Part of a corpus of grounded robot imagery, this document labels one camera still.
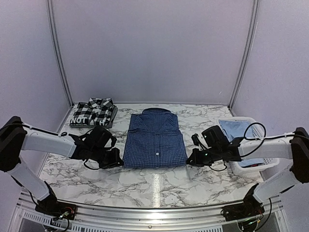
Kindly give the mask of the blue checked long sleeve shirt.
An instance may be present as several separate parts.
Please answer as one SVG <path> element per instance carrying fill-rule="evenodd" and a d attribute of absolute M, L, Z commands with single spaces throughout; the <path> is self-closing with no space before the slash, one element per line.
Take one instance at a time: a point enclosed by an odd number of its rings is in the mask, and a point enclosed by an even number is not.
<path fill-rule="evenodd" d="M 127 168 L 173 168 L 188 159 L 178 117 L 167 109 L 148 108 L 132 114 L 123 161 Z"/>

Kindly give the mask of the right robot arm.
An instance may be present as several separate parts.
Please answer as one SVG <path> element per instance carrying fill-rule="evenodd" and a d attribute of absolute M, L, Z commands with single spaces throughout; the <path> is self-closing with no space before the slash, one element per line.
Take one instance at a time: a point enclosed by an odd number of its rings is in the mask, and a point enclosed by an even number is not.
<path fill-rule="evenodd" d="M 206 129 L 202 135 L 207 147 L 193 149 L 186 161 L 188 165 L 212 166 L 222 160 L 235 164 L 234 174 L 247 175 L 275 167 L 282 159 L 292 161 L 285 170 L 250 189 L 239 206 L 239 212 L 245 217 L 257 210 L 258 203 L 309 181 L 309 134 L 303 127 L 284 135 L 242 136 L 232 141 L 228 140 L 219 126 Z"/>

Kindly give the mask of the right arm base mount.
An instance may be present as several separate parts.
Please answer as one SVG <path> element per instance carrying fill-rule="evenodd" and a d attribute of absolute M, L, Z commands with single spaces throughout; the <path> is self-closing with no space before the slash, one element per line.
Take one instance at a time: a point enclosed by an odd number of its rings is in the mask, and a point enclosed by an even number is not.
<path fill-rule="evenodd" d="M 262 203 L 253 197 L 254 190 L 257 186 L 258 184 L 255 184 L 249 189 L 242 203 L 226 205 L 222 208 L 221 215 L 226 221 L 262 215 L 265 212 Z"/>

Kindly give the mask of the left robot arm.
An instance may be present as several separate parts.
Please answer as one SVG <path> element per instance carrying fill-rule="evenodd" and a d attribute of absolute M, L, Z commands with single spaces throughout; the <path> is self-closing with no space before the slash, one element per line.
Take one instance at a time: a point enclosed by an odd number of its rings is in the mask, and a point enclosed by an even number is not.
<path fill-rule="evenodd" d="M 21 151 L 53 153 L 83 162 L 92 160 L 100 169 L 110 169 L 124 165 L 116 141 L 102 126 L 83 135 L 55 133 L 24 124 L 20 117 L 14 116 L 0 129 L 0 170 L 35 197 L 39 209 L 57 215 L 61 203 L 49 184 L 39 179 L 22 160 Z"/>

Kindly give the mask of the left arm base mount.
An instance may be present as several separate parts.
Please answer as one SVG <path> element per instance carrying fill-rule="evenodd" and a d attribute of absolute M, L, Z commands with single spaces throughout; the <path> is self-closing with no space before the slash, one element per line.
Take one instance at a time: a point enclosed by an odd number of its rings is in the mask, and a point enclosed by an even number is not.
<path fill-rule="evenodd" d="M 57 199 L 53 192 L 50 192 L 45 199 L 41 201 L 37 200 L 35 210 L 37 212 L 53 216 L 54 220 L 74 220 L 77 211 L 77 205 L 61 202 Z"/>

